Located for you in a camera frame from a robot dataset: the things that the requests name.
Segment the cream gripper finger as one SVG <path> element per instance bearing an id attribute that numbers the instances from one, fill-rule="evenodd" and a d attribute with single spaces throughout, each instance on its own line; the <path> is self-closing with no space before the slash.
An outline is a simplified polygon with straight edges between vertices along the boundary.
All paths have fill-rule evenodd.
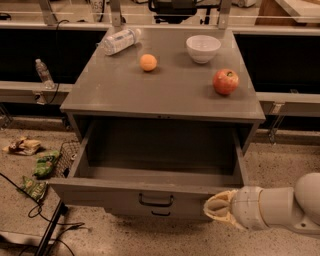
<path id="1" fill-rule="evenodd" d="M 204 207 L 208 209 L 219 209 L 228 207 L 231 203 L 231 199 L 233 198 L 233 191 L 223 191 L 212 197 L 210 197 Z"/>
<path id="2" fill-rule="evenodd" d="M 229 208 L 227 206 L 221 208 L 205 208 L 204 213 L 216 221 L 227 222 L 229 220 Z"/>

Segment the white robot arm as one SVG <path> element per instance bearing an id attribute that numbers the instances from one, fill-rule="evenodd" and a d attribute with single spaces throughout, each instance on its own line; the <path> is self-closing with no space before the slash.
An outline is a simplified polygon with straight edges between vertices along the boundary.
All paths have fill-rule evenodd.
<path id="1" fill-rule="evenodd" d="M 206 216 L 242 230 L 283 228 L 320 238 L 320 174 L 300 177 L 294 187 L 244 186 L 220 192 L 203 207 Z"/>

